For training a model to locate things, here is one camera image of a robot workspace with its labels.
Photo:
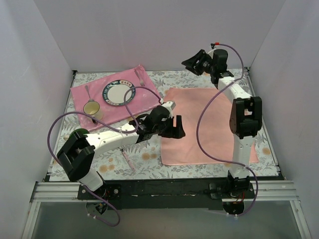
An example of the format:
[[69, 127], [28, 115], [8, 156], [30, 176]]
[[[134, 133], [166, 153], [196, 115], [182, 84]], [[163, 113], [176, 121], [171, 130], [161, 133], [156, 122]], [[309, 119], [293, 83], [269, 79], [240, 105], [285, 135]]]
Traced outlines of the salmon pink satin napkin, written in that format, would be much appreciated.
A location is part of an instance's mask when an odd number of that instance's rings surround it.
[[213, 88], [170, 88], [165, 101], [174, 101], [173, 115], [181, 115], [185, 137], [161, 138], [161, 161], [167, 166], [220, 164], [231, 161], [234, 137], [229, 127], [232, 104]]

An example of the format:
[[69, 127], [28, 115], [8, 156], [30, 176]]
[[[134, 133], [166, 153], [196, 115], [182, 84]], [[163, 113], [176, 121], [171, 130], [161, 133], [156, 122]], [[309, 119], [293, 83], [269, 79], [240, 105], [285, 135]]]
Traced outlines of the pink handled utensil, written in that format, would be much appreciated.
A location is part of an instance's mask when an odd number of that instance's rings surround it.
[[133, 163], [130, 161], [126, 152], [122, 148], [120, 149], [120, 151], [121, 151], [122, 155], [124, 156], [125, 160], [127, 161], [128, 165], [130, 166], [131, 170], [135, 171], [135, 167], [134, 167]]

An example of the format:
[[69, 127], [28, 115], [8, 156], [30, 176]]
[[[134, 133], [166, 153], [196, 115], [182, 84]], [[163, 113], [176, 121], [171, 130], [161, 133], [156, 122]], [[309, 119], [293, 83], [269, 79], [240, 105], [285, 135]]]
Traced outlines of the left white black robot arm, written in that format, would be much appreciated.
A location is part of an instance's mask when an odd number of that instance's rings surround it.
[[105, 196], [102, 177], [91, 166], [93, 158], [126, 145], [138, 144], [153, 135], [180, 139], [185, 137], [181, 116], [173, 116], [175, 102], [168, 101], [129, 123], [100, 133], [79, 129], [71, 133], [57, 153], [57, 159], [72, 182], [80, 182], [95, 199]]

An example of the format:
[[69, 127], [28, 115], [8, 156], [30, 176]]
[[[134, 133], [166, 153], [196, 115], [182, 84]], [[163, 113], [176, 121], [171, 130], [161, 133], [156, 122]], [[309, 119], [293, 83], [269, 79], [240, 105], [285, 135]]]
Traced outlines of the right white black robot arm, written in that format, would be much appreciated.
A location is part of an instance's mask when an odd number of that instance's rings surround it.
[[237, 84], [234, 75], [227, 69], [228, 52], [213, 49], [200, 50], [182, 62], [185, 68], [197, 76], [207, 73], [211, 82], [232, 104], [229, 127], [234, 137], [231, 167], [227, 178], [209, 185], [213, 199], [237, 198], [251, 191], [249, 161], [254, 138], [262, 127], [262, 100], [253, 97]]

